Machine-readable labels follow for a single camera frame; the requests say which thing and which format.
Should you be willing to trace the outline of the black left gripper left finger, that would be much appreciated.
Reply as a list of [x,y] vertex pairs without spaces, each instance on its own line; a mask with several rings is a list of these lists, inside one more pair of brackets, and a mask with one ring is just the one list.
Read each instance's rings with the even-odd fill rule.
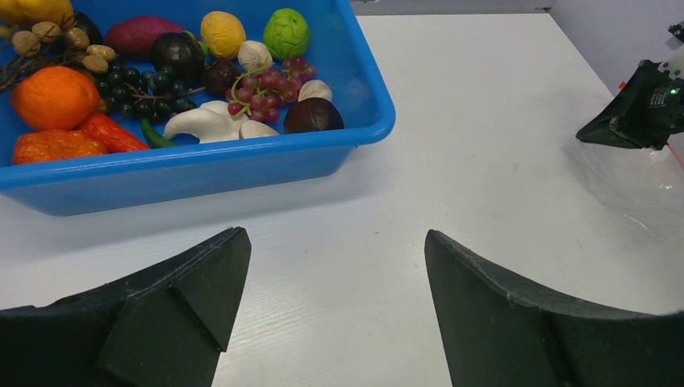
[[247,231],[231,227],[97,288],[3,310],[2,385],[211,385],[251,250]]

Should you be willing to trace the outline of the longan bunch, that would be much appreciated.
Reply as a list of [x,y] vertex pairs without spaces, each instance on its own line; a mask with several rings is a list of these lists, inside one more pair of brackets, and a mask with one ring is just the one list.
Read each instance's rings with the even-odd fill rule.
[[106,73],[118,58],[104,44],[92,44],[79,27],[66,22],[43,21],[29,29],[1,26],[1,49],[12,56],[1,63],[1,92],[16,88],[22,81],[48,67],[66,67],[89,75]]

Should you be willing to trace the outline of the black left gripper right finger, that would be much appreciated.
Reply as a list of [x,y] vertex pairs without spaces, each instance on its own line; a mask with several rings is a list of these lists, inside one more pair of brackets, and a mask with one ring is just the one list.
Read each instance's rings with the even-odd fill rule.
[[576,298],[491,262],[446,234],[424,244],[454,386],[680,386],[683,314]]

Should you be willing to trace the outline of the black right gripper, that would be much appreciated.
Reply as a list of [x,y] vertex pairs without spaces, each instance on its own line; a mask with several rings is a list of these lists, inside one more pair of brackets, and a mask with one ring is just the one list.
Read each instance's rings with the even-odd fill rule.
[[683,132],[683,79],[642,60],[615,98],[575,135],[584,144],[661,150]]

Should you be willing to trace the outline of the clear zip top bag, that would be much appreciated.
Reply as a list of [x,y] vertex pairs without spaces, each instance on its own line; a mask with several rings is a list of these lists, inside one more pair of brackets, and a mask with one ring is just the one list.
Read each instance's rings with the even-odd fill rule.
[[568,135],[561,151],[581,187],[604,208],[654,239],[683,238],[683,163],[670,147],[613,148]]

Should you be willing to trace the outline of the yellow bumpy pepper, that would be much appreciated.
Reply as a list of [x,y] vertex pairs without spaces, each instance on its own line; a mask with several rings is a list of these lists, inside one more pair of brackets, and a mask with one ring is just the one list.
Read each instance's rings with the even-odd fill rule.
[[70,26],[73,14],[69,0],[1,0],[1,22],[8,26],[31,27],[43,21]]

